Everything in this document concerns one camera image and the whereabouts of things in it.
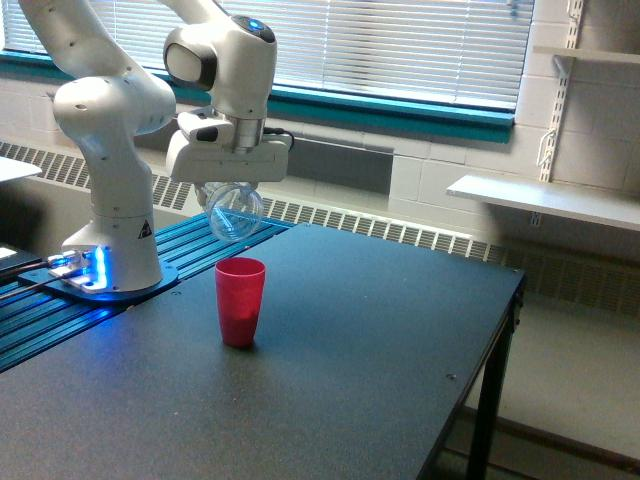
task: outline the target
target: clear plastic cup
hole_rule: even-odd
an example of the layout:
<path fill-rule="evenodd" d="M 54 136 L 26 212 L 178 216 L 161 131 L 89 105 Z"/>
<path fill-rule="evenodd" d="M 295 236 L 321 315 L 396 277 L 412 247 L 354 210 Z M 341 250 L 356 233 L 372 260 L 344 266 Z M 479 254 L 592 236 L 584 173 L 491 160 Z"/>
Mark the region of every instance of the clear plastic cup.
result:
<path fill-rule="evenodd" d="M 264 264 L 253 258 L 234 257 L 216 264 L 218 319 L 226 345 L 246 348 L 253 344 L 265 275 Z"/>

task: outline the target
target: window blind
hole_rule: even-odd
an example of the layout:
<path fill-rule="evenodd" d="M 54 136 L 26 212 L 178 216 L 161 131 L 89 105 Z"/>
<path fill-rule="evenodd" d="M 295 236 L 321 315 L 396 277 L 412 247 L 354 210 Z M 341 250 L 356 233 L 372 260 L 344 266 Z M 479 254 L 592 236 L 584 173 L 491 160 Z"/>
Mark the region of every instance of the window blind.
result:
<path fill-rule="evenodd" d="M 43 52 L 17 0 L 5 48 Z M 276 84 L 514 110 L 534 0 L 221 0 L 276 33 Z M 181 21 L 155 0 L 90 0 L 144 66 Z"/>

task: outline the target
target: cable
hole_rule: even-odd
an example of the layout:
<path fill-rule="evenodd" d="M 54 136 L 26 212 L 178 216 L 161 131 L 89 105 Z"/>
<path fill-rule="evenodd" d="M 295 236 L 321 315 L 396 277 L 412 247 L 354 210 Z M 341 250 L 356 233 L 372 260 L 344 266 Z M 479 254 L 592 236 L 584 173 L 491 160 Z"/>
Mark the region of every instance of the cable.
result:
<path fill-rule="evenodd" d="M 21 295 L 23 293 L 30 292 L 32 290 L 37 290 L 38 288 L 40 288 L 40 287 L 42 287 L 44 285 L 48 285 L 49 283 L 53 283 L 53 282 L 55 282 L 57 280 L 66 280 L 67 278 L 73 278 L 73 277 L 77 277 L 77 276 L 80 276 L 80 275 L 83 275 L 83 274 L 84 274 L 84 269 L 79 268 L 79 269 L 73 270 L 73 271 L 71 271 L 69 273 L 65 273 L 64 275 L 61 275 L 59 277 L 53 277 L 53 278 L 50 278 L 49 280 L 45 280 L 44 282 L 35 283 L 33 285 L 30 285 L 30 286 L 25 287 L 25 288 L 21 288 L 19 290 L 13 290 L 13 291 L 11 291 L 9 293 L 5 293 L 4 295 L 0 296 L 0 303 L 4 302 L 5 300 L 8 300 L 10 298 L 13 298 L 13 297 L 16 297 L 18 295 Z"/>
<path fill-rule="evenodd" d="M 37 270 L 38 268 L 46 268 L 49 266 L 49 262 L 43 261 L 38 263 L 32 263 L 30 265 L 23 265 L 22 267 L 15 267 L 11 270 L 0 273 L 0 282 L 7 280 L 11 277 L 20 275 L 21 273 L 30 272 L 31 270 Z"/>
<path fill-rule="evenodd" d="M 265 135 L 289 135 L 291 137 L 291 146 L 289 147 L 289 151 L 291 151 L 293 146 L 296 144 L 295 135 L 293 133 L 291 133 L 290 131 L 285 130 L 284 128 L 264 127 L 263 133 Z"/>

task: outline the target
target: robotic arm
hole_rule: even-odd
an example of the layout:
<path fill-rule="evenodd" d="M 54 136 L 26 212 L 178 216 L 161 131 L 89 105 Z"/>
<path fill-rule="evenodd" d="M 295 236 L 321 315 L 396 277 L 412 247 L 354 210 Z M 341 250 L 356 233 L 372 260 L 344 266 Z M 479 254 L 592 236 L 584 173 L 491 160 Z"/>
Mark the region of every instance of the robotic arm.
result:
<path fill-rule="evenodd" d="M 238 240 L 259 225 L 258 182 L 286 175 L 291 137 L 263 135 L 276 67 L 276 38 L 259 20 L 230 16 L 211 0 L 161 0 L 188 23 L 165 43 L 167 71 L 208 92 L 210 107 L 178 116 L 167 169 L 193 182 L 214 233 Z"/>
<path fill-rule="evenodd" d="M 78 78 L 54 100 L 56 120 L 78 144 L 92 183 L 93 218 L 63 244 L 84 252 L 88 273 L 68 282 L 87 293 L 155 285 L 162 271 L 153 236 L 151 171 L 138 158 L 133 137 L 170 121 L 173 92 L 118 47 L 87 0 L 19 1 L 55 64 Z M 174 180 L 194 183 L 200 203 L 219 218 L 211 223 L 221 226 L 222 237 L 238 234 L 243 222 L 250 230 L 257 227 L 250 213 L 261 213 L 255 185 L 284 178 L 290 146 L 284 135 L 263 135 L 275 36 L 257 20 L 229 16 L 213 0 L 160 1 L 188 24 L 167 39 L 167 70 L 176 82 L 213 97 L 211 106 L 178 116 L 168 170 Z M 228 215 L 227 207 L 237 215 Z M 62 266 L 52 273 L 68 270 Z"/>
<path fill-rule="evenodd" d="M 175 113 L 167 84 L 133 61 L 86 0 L 20 0 L 55 64 L 78 78 L 60 87 L 54 115 L 80 148 L 91 177 L 92 220 L 63 243 L 85 252 L 87 293 L 139 290 L 162 279 L 153 236 L 152 178 L 133 143 Z M 67 272 L 63 266 L 54 275 Z"/>

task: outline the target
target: blue led light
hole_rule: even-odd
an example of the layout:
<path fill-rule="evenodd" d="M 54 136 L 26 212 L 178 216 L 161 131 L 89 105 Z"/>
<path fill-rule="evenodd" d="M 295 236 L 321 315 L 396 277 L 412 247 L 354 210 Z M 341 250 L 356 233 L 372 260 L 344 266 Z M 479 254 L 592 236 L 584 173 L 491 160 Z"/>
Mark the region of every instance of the blue led light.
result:
<path fill-rule="evenodd" d="M 254 18 L 251 18 L 249 20 L 249 30 L 252 30 L 252 31 L 264 30 L 264 24 Z"/>
<path fill-rule="evenodd" d="M 106 288 L 107 286 L 107 260 L 102 247 L 97 247 L 94 253 L 96 281 L 93 288 Z"/>

